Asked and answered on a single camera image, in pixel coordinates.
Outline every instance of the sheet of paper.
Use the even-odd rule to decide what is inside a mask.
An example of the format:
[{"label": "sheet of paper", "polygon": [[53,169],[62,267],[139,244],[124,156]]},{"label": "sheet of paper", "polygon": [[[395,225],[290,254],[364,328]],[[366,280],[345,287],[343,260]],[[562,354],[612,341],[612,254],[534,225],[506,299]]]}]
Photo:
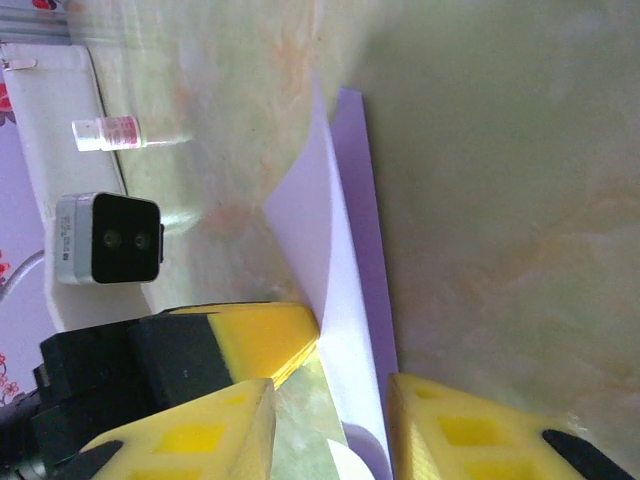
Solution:
[{"label": "sheet of paper", "polygon": [[398,355],[361,92],[340,90],[331,136],[358,261],[380,398],[385,407],[389,375],[398,372]]},{"label": "sheet of paper", "polygon": [[320,323],[318,350],[349,446],[376,479],[387,480],[389,448],[363,290],[317,80],[309,128],[307,144],[264,210]]}]

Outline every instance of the bottle label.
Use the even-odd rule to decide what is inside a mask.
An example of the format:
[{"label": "bottle label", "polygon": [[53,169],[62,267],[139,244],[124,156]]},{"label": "bottle label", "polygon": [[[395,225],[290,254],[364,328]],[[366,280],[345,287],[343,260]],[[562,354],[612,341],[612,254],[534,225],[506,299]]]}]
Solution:
[{"label": "bottle label", "polygon": [[138,122],[134,117],[103,118],[102,128],[108,150],[139,148],[142,144]]}]

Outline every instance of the bottle cap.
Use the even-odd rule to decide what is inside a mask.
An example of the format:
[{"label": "bottle cap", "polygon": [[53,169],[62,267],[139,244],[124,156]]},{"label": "bottle cap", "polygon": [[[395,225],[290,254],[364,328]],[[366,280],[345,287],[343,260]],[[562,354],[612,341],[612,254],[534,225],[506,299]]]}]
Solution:
[{"label": "bottle cap", "polygon": [[74,120],[71,122],[71,128],[79,151],[91,152],[102,148],[104,142],[95,120]]}]

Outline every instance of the black camera front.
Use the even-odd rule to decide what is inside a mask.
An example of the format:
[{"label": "black camera front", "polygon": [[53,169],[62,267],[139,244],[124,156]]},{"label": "black camera front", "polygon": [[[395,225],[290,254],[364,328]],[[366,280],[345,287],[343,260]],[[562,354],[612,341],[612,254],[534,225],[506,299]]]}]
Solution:
[{"label": "black camera front", "polygon": [[149,282],[162,261],[160,209],[150,201],[101,193],[93,201],[91,276],[97,283]]}]

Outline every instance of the red flower pattern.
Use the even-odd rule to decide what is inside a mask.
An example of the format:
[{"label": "red flower pattern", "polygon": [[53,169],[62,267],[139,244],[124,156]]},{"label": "red flower pattern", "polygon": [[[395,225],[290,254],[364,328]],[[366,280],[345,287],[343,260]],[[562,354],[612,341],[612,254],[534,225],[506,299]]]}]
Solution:
[{"label": "red flower pattern", "polygon": [[4,125],[6,120],[16,123],[16,117],[13,115],[13,108],[7,93],[7,85],[0,83],[0,126]]},{"label": "red flower pattern", "polygon": [[4,388],[2,389],[2,393],[6,397],[13,397],[19,391],[20,391],[20,387],[18,387],[18,384],[16,382],[11,382],[8,385],[5,385]]},{"label": "red flower pattern", "polygon": [[11,268],[11,265],[9,265],[8,263],[2,263],[0,262],[0,287],[4,284],[4,282],[7,280],[6,278],[4,278],[4,274],[5,272],[7,272],[9,269]]},{"label": "red flower pattern", "polygon": [[2,395],[0,395],[0,406],[7,404],[7,399],[15,396],[20,387],[17,382],[10,382],[7,375],[7,357],[4,353],[0,353],[0,388],[2,389]]},{"label": "red flower pattern", "polygon": [[40,10],[55,10],[58,4],[54,0],[31,0],[31,4]]}]

